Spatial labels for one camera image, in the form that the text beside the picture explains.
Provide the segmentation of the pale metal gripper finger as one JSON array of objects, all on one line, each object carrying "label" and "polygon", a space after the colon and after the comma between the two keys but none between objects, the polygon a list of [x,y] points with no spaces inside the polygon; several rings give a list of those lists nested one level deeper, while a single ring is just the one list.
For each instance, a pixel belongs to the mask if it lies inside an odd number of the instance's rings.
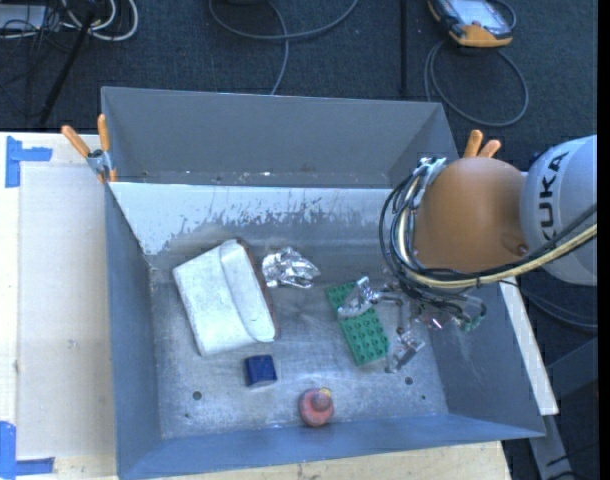
[{"label": "pale metal gripper finger", "polygon": [[385,372],[400,371],[425,345],[426,342],[416,337],[413,331],[398,334],[387,352]]},{"label": "pale metal gripper finger", "polygon": [[351,282],[337,305],[338,317],[358,317],[379,302],[380,295],[367,276]]}]

